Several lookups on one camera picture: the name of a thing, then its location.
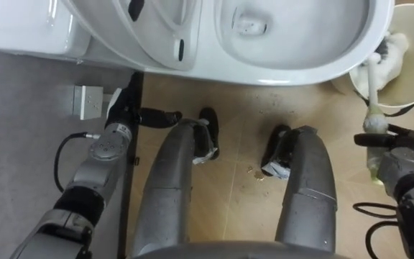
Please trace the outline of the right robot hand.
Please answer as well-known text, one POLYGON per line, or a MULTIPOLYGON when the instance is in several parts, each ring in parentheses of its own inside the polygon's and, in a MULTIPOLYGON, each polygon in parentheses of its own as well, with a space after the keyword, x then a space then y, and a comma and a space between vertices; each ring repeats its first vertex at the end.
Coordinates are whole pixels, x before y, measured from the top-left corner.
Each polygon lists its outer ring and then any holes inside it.
POLYGON ((406 147, 414 151, 414 130, 388 124, 386 133, 357 134, 354 142, 361 147, 383 147, 387 150, 406 147))

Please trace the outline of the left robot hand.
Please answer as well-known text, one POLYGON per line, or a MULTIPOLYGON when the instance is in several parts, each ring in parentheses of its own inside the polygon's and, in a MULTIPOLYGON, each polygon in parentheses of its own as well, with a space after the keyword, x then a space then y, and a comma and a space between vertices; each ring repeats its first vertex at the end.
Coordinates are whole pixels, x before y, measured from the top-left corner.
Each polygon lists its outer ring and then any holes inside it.
POLYGON ((164 129, 175 126, 183 117, 181 112, 165 112, 163 110, 141 107, 144 74, 132 74, 129 84, 119 93, 117 100, 111 105, 105 127, 113 123, 127 126, 142 125, 144 127, 164 129))

